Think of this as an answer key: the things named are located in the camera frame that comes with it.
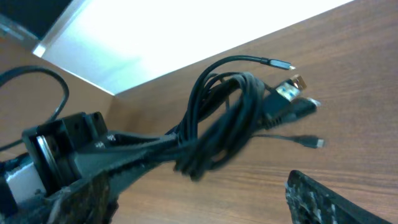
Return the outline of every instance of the black cable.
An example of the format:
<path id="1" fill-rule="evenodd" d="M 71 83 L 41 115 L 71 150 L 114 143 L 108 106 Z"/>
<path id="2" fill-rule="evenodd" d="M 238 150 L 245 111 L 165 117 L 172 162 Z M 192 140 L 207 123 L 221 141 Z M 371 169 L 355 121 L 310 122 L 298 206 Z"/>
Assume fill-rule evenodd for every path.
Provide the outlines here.
<path id="1" fill-rule="evenodd" d="M 59 82 L 59 84 L 62 87 L 63 90 L 63 98 L 59 106 L 55 109 L 54 113 L 50 116 L 46 122 L 54 121 L 57 116 L 61 113 L 63 107 L 68 101 L 69 98 L 69 88 L 65 80 L 56 72 L 51 71 L 50 69 L 40 67 L 40 66 L 33 66 L 33 65 L 28 65 L 28 66 L 21 66 L 17 68 L 13 68 L 11 70 L 8 70 L 2 74 L 0 74 L 0 87 L 2 87 L 4 84 L 6 84 L 8 81 L 12 80 L 13 78 L 19 77 L 21 75 L 25 75 L 26 73 L 32 73 L 32 72 L 41 72 L 46 75 L 49 75 L 56 79 L 56 81 Z M 18 139 L 10 144 L 7 144 L 5 146 L 0 147 L 0 152 L 5 151 L 11 147 L 14 147 L 18 144 L 22 143 L 21 139 Z"/>
<path id="2" fill-rule="evenodd" d="M 180 148 L 152 155 L 155 161 L 176 160 L 175 170 L 199 180 L 206 170 L 225 165 L 249 141 L 263 123 L 263 97 L 272 88 L 248 72 L 211 73 L 215 68 L 244 60 L 288 70 L 290 64 L 279 60 L 245 55 L 231 56 L 210 65 L 196 81 L 190 94 L 187 112 L 179 125 L 167 134 L 177 133 Z M 229 95 L 240 89 L 241 96 L 229 105 Z M 198 123 L 209 117 L 223 103 L 227 110 L 198 138 Z M 265 122 L 270 128 L 273 124 Z"/>
<path id="3" fill-rule="evenodd" d="M 318 138 L 314 135 L 303 135 L 303 136 L 281 136 L 278 134 L 254 134 L 254 137 L 261 137 L 261 138 L 275 138 L 275 139 L 283 139 L 288 141 L 293 141 L 299 143 L 305 147 L 310 147 L 313 149 L 317 149 L 319 147 L 323 147 L 325 141 L 323 139 Z"/>

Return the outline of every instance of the black device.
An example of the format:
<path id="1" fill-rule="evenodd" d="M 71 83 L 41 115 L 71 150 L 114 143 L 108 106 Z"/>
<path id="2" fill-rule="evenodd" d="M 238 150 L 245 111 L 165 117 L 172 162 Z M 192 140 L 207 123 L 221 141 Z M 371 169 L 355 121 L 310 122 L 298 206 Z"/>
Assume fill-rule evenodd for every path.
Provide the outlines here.
<path id="1" fill-rule="evenodd" d="M 254 134 L 312 114 L 319 103 L 299 97 L 306 86 L 298 75 L 272 88 L 248 72 L 211 73 L 235 60 L 292 68 L 287 62 L 245 55 L 215 62 L 194 85 L 182 121 L 163 136 L 109 131 L 100 113 L 55 119 L 65 106 L 68 88 L 50 70 L 21 67 L 0 75 L 2 86 L 25 73 L 44 72 L 56 78 L 65 93 L 46 123 L 25 130 L 22 140 L 1 148 L 3 151 L 23 141 L 28 150 L 0 163 L 3 221 L 109 223 L 118 208 L 118 195 L 161 163 L 174 161 L 175 171 L 198 181 L 206 171 L 227 164 L 252 137 L 286 139 L 312 148 L 323 146 L 323 140 L 316 136 Z M 228 96 L 238 89 L 241 97 L 229 106 Z M 226 112 L 198 137 L 198 123 L 224 102 Z M 291 173 L 286 189 L 294 223 L 387 223 L 297 171 Z"/>

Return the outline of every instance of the gold usb connector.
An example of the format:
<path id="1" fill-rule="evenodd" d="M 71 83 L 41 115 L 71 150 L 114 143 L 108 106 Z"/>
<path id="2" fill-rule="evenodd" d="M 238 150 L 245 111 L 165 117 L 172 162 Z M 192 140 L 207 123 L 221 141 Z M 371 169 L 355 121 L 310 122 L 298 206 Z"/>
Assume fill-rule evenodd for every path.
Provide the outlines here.
<path id="1" fill-rule="evenodd" d="M 292 78 L 290 78 L 290 80 L 293 82 L 294 87 L 298 88 L 300 91 L 306 89 L 307 87 L 301 75 L 294 75 Z"/>

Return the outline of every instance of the black object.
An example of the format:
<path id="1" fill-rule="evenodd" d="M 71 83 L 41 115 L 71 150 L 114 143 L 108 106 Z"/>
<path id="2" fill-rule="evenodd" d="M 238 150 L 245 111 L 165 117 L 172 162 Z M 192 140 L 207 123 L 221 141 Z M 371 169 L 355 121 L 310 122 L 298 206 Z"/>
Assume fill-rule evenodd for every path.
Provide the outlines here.
<path id="1" fill-rule="evenodd" d="M 71 0 L 2 0 L 0 14 L 42 40 L 70 3 Z"/>
<path id="2" fill-rule="evenodd" d="M 22 133 L 49 195 L 81 178 L 70 156 L 107 131 L 101 113 L 79 113 Z"/>
<path id="3" fill-rule="evenodd" d="M 286 200 L 293 223 L 389 223 L 297 170 L 290 172 Z"/>
<path id="4" fill-rule="evenodd" d="M 7 220 L 11 222 L 32 217 L 34 222 L 65 221 L 60 217 L 70 217 L 74 212 L 78 213 L 76 209 L 79 208 L 83 213 L 74 214 L 78 217 L 76 221 L 85 219 L 84 222 L 91 223 L 97 220 L 92 219 L 91 214 L 95 217 L 111 216 L 117 208 L 115 201 L 119 194 L 163 162 L 175 161 L 175 170 L 190 176 L 192 180 L 200 180 L 206 171 L 227 164 L 242 150 L 253 133 L 282 124 L 292 100 L 305 88 L 302 78 L 297 75 L 282 83 L 289 88 L 284 92 L 278 91 L 282 85 L 273 91 L 272 87 L 248 72 L 211 73 L 220 65 L 237 60 L 270 65 L 273 59 L 237 55 L 210 65 L 193 87 L 185 116 L 164 136 L 108 131 L 99 113 L 79 113 L 52 121 L 65 104 L 65 94 L 66 97 L 47 123 L 23 133 L 23 140 L 47 194 L 30 196 L 35 200 L 24 205 L 24 208 L 30 209 L 25 209 L 23 213 L 18 211 Z M 281 69 L 286 69 L 287 65 L 274 64 Z M 0 86 L 29 70 L 15 68 L 12 71 L 19 72 L 4 73 L 6 75 L 0 78 L 5 81 L 1 81 Z M 62 78 L 59 79 L 62 87 L 66 86 Z M 199 122 L 228 102 L 229 95 L 236 90 L 241 90 L 237 102 L 230 107 L 227 105 L 226 113 L 199 137 Z M 284 102 L 282 107 L 277 100 L 265 103 L 265 91 L 271 92 L 270 96 L 281 95 L 289 103 Z M 275 116 L 264 116 L 264 108 L 274 111 Z M 99 192 L 104 194 L 99 201 L 92 198 Z M 85 197 L 83 204 L 76 202 L 79 197 Z M 100 210 L 88 209 L 97 203 L 101 205 Z"/>
<path id="5" fill-rule="evenodd" d="M 284 62 L 284 61 L 276 60 L 276 59 L 269 60 L 268 65 L 272 66 L 274 68 L 280 68 L 280 69 L 283 69 L 283 70 L 292 69 L 292 64 L 290 62 Z"/>
<path id="6" fill-rule="evenodd" d="M 293 141 L 299 143 L 305 147 L 310 147 L 313 149 L 318 149 L 325 145 L 325 140 L 320 139 L 314 135 L 302 135 L 302 136 L 281 136 L 278 134 L 253 134 L 252 138 L 261 137 L 261 138 L 276 138 L 282 140 Z"/>
<path id="7" fill-rule="evenodd" d="M 288 112 L 282 117 L 283 123 L 298 121 L 317 111 L 317 102 L 313 99 L 297 98 L 289 106 Z"/>

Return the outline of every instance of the micro usb connector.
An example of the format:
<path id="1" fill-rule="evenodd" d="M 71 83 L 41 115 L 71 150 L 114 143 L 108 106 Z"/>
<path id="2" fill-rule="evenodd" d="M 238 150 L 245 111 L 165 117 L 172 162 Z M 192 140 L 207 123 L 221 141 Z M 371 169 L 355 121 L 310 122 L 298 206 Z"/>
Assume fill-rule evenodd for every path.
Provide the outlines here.
<path id="1" fill-rule="evenodd" d="M 300 75 L 282 82 L 271 90 L 270 95 L 263 101 L 263 114 L 267 119 L 274 119 L 282 114 L 294 99 L 306 88 L 306 84 Z"/>
<path id="2" fill-rule="evenodd" d="M 284 61 L 277 60 L 277 59 L 269 59 L 269 60 L 266 61 L 265 64 L 269 65 L 271 67 L 279 68 L 279 69 L 283 69 L 283 70 L 293 70 L 293 69 L 295 69 L 295 67 L 293 67 L 290 62 L 284 62 Z"/>

